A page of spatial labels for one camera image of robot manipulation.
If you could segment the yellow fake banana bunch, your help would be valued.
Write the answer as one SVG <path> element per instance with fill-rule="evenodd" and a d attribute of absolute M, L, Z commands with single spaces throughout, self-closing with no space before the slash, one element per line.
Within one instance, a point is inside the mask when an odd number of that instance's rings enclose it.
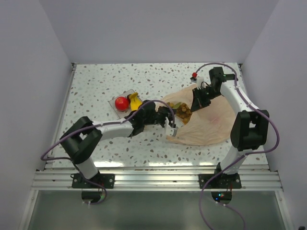
<path fill-rule="evenodd" d="M 127 99 L 130 103 L 130 109 L 131 111 L 136 111 L 139 109 L 139 107 L 142 105 L 142 100 L 139 98 L 139 94 L 137 92 L 134 92 L 132 94 L 129 94 L 127 96 Z"/>

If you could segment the brown longan bunch with leaves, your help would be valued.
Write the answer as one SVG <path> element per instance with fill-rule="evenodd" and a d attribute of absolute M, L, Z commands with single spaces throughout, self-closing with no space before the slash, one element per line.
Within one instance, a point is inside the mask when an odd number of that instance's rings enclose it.
<path fill-rule="evenodd" d="M 186 125 L 191 118 L 192 112 L 186 103 L 182 102 L 167 102 L 167 104 L 174 110 L 175 116 Z"/>

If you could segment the orange translucent plastic bag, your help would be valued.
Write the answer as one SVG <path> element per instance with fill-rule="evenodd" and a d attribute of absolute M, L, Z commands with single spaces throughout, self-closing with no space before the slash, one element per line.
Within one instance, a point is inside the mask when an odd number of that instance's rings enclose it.
<path fill-rule="evenodd" d="M 175 137 L 167 136 L 167 141 L 176 144 L 206 146 L 229 139 L 236 115 L 223 97 L 211 100 L 208 107 L 191 114 L 189 122 L 179 127 Z"/>

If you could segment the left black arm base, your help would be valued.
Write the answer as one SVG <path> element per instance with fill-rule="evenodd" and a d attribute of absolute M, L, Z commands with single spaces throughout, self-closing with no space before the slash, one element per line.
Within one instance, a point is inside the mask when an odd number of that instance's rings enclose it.
<path fill-rule="evenodd" d="M 72 188 L 90 189 L 102 188 L 113 189 L 115 183 L 115 175 L 112 173 L 98 173 L 91 179 L 84 179 L 79 173 L 70 175 L 72 179 Z"/>

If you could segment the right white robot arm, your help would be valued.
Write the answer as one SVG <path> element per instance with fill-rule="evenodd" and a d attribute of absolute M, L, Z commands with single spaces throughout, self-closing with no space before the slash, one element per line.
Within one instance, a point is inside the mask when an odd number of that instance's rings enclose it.
<path fill-rule="evenodd" d="M 193 101 L 191 112 L 203 109 L 211 104 L 211 100 L 223 96 L 236 114 L 231 129 L 232 146 L 226 157 L 219 163 L 220 171 L 213 178 L 214 184 L 225 188 L 231 182 L 230 175 L 238 173 L 247 153 L 257 150 L 266 143 L 269 113 L 259 110 L 239 89 L 237 74 L 225 74 L 222 67 L 214 67 L 209 71 L 210 84 L 194 72 L 190 80 L 197 85 L 192 90 Z"/>

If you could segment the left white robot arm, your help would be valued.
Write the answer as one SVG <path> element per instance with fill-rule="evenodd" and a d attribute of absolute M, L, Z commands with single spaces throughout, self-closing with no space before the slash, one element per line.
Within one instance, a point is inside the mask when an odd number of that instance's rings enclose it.
<path fill-rule="evenodd" d="M 149 125 L 176 130 L 175 110 L 163 103 L 156 108 L 159 100 L 146 100 L 136 111 L 122 119 L 109 122 L 94 122 L 83 116 L 60 138 L 59 143 L 83 176 L 83 183 L 95 188 L 100 182 L 99 172 L 91 155 L 101 140 L 113 138 L 131 138 L 144 131 Z"/>

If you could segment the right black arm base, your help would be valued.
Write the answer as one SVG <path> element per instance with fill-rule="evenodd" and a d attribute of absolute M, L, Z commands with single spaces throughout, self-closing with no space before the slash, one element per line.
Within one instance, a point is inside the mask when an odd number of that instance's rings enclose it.
<path fill-rule="evenodd" d="M 215 169 L 211 174 L 198 174 L 200 189 L 241 189 L 241 179 L 238 173 L 216 176 L 221 169 Z"/>

